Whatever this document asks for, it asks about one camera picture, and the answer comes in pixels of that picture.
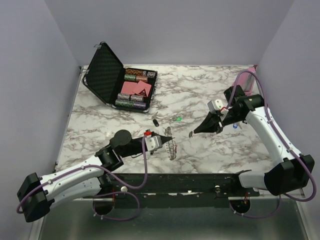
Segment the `case lid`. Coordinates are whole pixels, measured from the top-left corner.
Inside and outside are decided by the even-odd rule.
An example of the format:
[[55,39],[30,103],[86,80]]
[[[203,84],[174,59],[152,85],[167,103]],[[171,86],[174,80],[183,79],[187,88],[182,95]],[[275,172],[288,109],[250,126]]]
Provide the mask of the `case lid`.
[[111,48],[105,42],[101,42],[85,75],[86,84],[101,100],[110,104],[123,68],[124,65]]

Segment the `pink card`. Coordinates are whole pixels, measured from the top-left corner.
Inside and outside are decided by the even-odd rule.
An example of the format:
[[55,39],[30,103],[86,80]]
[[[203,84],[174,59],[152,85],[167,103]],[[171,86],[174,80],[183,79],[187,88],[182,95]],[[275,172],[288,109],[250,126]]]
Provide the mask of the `pink card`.
[[122,89],[121,89],[121,93],[122,94],[130,94],[133,95],[135,94],[133,92],[133,90],[135,89],[135,87],[138,85],[138,83],[136,82],[132,82],[132,81],[125,81],[123,83]]
[[133,92],[139,96],[148,97],[151,89],[151,85],[143,81],[139,81],[137,86],[133,89]]

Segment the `screw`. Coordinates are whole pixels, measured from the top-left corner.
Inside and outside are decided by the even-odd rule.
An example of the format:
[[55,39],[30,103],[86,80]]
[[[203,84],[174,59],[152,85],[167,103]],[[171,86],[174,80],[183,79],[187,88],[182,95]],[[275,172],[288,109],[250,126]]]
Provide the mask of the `screw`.
[[126,186],[122,186],[120,190],[121,192],[128,192],[128,188]]

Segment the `wall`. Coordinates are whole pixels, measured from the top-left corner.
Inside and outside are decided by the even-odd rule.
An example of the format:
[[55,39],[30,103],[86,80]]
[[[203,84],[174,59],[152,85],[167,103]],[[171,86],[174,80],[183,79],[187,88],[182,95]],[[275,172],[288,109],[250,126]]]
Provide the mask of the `wall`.
[[[258,67],[269,106],[289,139],[315,160],[320,187],[320,1],[295,0]],[[311,194],[308,185],[307,195]],[[308,203],[320,225],[320,194]]]
[[124,64],[256,64],[293,0],[45,0],[79,65],[107,42]]
[[2,1],[0,32],[0,239],[26,240],[16,194],[53,170],[79,69],[43,0]]

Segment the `marble surface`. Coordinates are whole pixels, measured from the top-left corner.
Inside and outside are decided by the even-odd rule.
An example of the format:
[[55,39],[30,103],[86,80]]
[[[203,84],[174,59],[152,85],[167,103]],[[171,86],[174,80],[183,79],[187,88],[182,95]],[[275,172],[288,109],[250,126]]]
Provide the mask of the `marble surface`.
[[[159,134],[171,127],[177,144],[176,159],[170,160],[166,148],[148,154],[149,173],[236,173],[241,170],[267,171],[272,168],[267,149],[253,128],[242,124],[224,128],[217,135],[195,134],[195,129],[208,114],[207,103],[224,99],[223,92],[237,74],[249,66],[178,66],[130,65],[128,67],[158,71],[156,95],[149,113],[135,113],[104,105],[80,83],[72,114],[57,164],[57,171],[80,163],[109,143],[121,129],[141,137],[146,129]],[[155,127],[152,119],[160,127]],[[126,157],[118,173],[143,173],[142,156]]]

